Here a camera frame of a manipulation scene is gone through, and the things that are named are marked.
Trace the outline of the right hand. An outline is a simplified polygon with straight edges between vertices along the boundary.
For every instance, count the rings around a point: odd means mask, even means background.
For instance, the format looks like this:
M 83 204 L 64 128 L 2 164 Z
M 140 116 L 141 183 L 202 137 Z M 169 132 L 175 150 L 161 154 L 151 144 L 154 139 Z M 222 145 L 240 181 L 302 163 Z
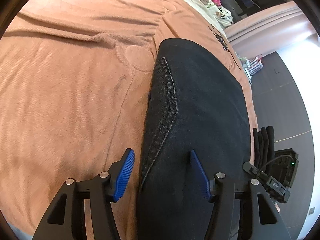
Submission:
M 278 206 L 277 202 L 274 205 L 275 205 L 277 211 L 280 213 L 280 207 Z

